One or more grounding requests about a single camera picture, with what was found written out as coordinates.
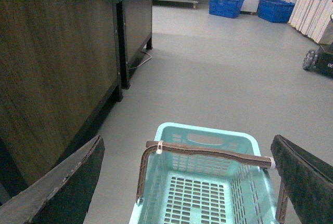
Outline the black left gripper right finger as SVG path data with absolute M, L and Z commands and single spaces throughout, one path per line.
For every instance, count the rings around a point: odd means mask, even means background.
M 301 223 L 332 223 L 332 166 L 281 135 L 271 152 L 281 177 L 278 222 L 285 222 L 290 200 Z

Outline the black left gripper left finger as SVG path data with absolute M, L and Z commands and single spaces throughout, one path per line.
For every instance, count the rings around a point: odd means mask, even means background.
M 97 135 L 1 206 L 1 223 L 83 223 L 104 153 Z

